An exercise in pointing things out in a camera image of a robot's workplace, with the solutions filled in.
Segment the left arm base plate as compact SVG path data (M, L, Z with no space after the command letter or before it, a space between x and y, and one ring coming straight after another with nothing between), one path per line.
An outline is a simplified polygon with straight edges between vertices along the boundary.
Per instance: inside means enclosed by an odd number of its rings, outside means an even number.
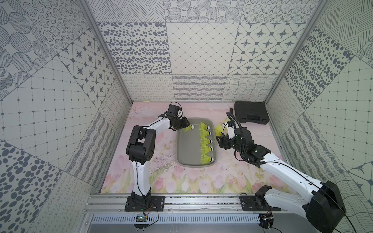
M150 198L131 195L127 198L125 212L163 212L165 196L151 196Z

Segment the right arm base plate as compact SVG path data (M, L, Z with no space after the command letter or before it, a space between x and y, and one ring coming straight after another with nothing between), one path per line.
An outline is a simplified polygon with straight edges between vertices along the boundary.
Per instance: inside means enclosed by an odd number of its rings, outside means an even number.
M281 208L278 207L271 207L268 205L268 203L265 201L263 197L255 196L255 195L246 195L242 193L242 195L239 196L241 207L243 211L281 211Z

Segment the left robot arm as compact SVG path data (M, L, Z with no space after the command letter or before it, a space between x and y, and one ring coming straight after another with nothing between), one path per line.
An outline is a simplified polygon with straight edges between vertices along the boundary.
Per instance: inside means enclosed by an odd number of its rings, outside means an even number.
M157 120L145 126L134 126L127 144L126 154L133 166L134 189L136 198L149 200L151 186L149 182L149 161L155 152L156 137L165 130L177 131L190 126L185 116L162 114Z

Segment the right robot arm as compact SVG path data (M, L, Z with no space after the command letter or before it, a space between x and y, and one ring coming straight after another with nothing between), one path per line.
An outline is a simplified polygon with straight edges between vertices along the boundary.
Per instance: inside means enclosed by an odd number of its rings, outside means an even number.
M287 164L269 149L254 143L247 128L225 123L216 128L222 149L239 152L241 161L271 173L296 191L289 194L265 185L256 193L259 204L266 203L297 214L321 233L332 233L346 215L340 189L331 181L322 182Z

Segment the grey plastic storage box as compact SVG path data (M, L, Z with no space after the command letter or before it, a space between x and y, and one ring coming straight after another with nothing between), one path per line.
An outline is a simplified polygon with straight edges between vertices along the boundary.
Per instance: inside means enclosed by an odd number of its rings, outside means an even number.
M190 125L194 125L194 129L184 132L181 129L177 132L177 144L176 144L176 160L179 165L189 168L203 168L212 166L217 162L216 154L216 141L215 133L213 129L212 121L207 118L189 118ZM200 144L200 122L210 126L211 135L206 138L211 139L213 142L207 146L212 147L214 150L209 152L207 155L214 158L214 162L202 165L200 162L201 158L201 144Z

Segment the yellow shuttlecock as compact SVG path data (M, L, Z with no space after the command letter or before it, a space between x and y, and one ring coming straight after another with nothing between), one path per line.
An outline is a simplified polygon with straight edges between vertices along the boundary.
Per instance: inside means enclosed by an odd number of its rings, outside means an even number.
M207 145L201 146L201 154L208 154L209 152L212 152L214 149L212 147L209 147Z
M214 158L210 157L206 154L202 154L201 158L200 158L200 162L201 162L202 165L205 165L205 164L214 162Z
M195 128L194 125L189 125L188 127L184 128L184 132L190 131L194 128Z
M211 135L211 132L210 131L207 131L207 130L200 130L200 137L207 137Z
M201 137L200 138L200 144L202 145L202 146L207 146L207 145L209 145L209 144L211 144L213 141L211 140L211 139L208 139L208 138L206 138L206 137Z
M203 122L200 122L199 124L199 130L206 130L206 131L209 131L210 130L210 126L206 125L205 123Z
M215 135L216 136L222 136L222 135L228 135L229 133L228 133L228 122L229 122L230 120L229 119L227 119L225 122L223 122L223 123L220 123L219 125L217 125L216 127L215 127L215 129L214 129L214 131L215 131Z

